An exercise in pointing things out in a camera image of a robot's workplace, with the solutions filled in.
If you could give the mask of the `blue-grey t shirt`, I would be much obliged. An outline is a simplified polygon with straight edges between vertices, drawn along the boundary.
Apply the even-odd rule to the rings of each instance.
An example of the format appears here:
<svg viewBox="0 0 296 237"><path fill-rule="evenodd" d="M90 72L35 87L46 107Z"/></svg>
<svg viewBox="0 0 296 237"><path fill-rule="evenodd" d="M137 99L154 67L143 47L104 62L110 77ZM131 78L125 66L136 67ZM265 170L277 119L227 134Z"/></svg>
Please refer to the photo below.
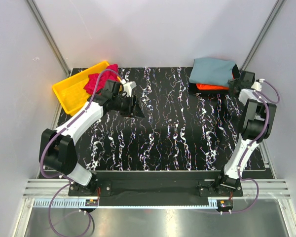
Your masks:
<svg viewBox="0 0 296 237"><path fill-rule="evenodd" d="M189 82L228 87L228 82L240 77L237 64L231 60L217 58L194 59Z"/></svg>

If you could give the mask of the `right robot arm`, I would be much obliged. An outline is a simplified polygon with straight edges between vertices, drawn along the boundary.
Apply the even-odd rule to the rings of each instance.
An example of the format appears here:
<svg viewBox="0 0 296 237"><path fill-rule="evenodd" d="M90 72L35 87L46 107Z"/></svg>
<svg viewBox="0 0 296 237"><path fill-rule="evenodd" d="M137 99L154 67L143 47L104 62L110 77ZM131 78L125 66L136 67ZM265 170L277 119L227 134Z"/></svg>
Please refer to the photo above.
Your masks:
<svg viewBox="0 0 296 237"><path fill-rule="evenodd" d="M241 71L238 78L228 83L230 94L238 97L244 109L235 150L214 183L215 192L225 197L241 190L242 173L253 151L270 136L277 104L280 102L278 92L276 101L262 93L262 85L271 84L265 79L255 79L253 72Z"/></svg>

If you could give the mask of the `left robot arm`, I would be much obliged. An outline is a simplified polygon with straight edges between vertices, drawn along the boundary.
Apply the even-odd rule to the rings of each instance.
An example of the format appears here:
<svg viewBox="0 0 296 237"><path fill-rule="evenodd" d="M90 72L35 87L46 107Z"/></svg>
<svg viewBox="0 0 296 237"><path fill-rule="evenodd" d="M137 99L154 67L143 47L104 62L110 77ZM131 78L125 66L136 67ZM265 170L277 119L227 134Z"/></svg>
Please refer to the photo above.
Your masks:
<svg viewBox="0 0 296 237"><path fill-rule="evenodd" d="M46 129L41 135L40 166L53 169L78 184L85 195L94 194L96 175L78 163L75 145L91 125L110 111L118 111L125 118L144 118L138 97L133 93L135 88L134 81L108 80L65 124L55 130Z"/></svg>

